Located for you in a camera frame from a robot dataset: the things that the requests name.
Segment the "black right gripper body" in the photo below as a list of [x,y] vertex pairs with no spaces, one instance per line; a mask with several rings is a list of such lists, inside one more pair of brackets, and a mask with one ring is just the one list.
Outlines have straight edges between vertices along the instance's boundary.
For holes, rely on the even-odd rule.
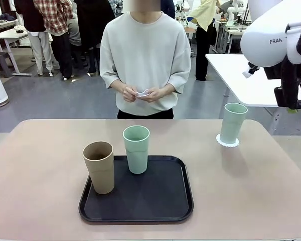
[[278,63],[271,67],[264,67],[264,72],[269,80],[280,79],[280,87],[283,87],[286,78],[286,70],[283,63]]

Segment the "person's left hand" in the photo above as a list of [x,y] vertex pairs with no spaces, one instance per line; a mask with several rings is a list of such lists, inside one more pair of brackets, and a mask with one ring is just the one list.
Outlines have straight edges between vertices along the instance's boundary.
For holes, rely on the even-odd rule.
[[152,103],[163,98],[165,94],[166,91],[164,90],[164,88],[151,88],[147,90],[146,96],[142,97],[141,99],[148,103]]

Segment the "person's right hand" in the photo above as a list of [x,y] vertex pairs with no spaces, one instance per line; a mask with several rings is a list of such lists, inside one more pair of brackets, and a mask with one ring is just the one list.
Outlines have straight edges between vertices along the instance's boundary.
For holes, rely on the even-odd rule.
[[123,99],[129,103],[135,102],[136,97],[138,96],[138,94],[130,86],[125,86],[123,88],[122,95]]

